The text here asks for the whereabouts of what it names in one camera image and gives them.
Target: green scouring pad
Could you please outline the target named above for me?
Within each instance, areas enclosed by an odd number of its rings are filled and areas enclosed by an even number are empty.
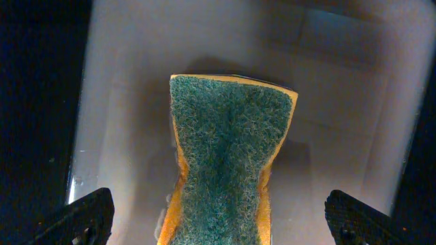
[[[270,166],[297,94],[238,76],[174,75],[181,169],[159,245],[270,244]]]

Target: sponge edge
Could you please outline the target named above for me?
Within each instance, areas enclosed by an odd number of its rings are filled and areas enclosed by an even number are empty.
[[[278,144],[275,145],[275,150],[273,151],[273,153],[269,155],[269,159],[267,160],[266,164],[264,164],[260,172],[260,177],[258,182],[259,203],[257,206],[255,223],[258,228],[258,236],[260,239],[260,244],[269,245],[270,244],[270,202],[269,202],[267,184],[270,176],[270,170],[271,170],[273,159],[276,157],[277,153],[279,152],[279,149],[285,139],[287,130],[289,129],[298,95],[293,91],[287,90],[286,88],[282,88],[272,84],[266,84],[255,80],[251,80],[249,78],[242,78],[238,76],[173,75],[171,77],[171,80],[176,79],[179,76],[187,77],[187,78],[197,78],[203,80],[213,80],[216,82],[233,82],[237,84],[261,86],[261,87],[271,88],[276,91],[280,91],[290,98],[290,101],[292,102],[292,106],[289,110],[289,116],[287,117],[288,120],[287,120],[287,125],[285,127],[285,132],[281,136],[281,139],[279,140]],[[170,244],[171,240],[175,236],[177,228],[181,224],[182,211],[183,211],[182,208],[183,187],[187,181],[188,171],[189,171],[188,162],[187,159],[185,158],[185,153],[183,152],[183,148],[181,147],[181,143],[179,142],[175,119],[173,119],[173,127],[175,132],[176,144],[178,148],[178,153],[177,153],[178,165],[181,169],[181,173],[176,188],[174,190],[174,194],[172,196],[170,205],[168,207],[168,212],[166,214],[165,221],[163,222],[162,230],[157,243],[158,245]]]

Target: black background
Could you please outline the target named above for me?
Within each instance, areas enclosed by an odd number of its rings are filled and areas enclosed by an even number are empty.
[[[436,244],[436,56],[392,218]]]
[[[0,228],[65,205],[91,1],[0,3]]]

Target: white surface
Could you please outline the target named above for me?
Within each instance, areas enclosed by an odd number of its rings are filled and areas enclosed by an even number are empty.
[[[389,213],[436,23],[422,1],[403,7],[374,11],[376,24],[285,1],[95,1],[74,198],[109,187],[109,244],[154,244],[178,171],[169,77],[231,69],[299,93],[270,182],[275,244],[333,244],[333,189]]]

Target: kitchen sponge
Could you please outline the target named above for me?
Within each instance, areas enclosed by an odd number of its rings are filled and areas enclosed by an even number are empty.
[[[297,94],[207,75],[174,75],[170,92],[181,174],[157,244],[270,244],[266,185]]]

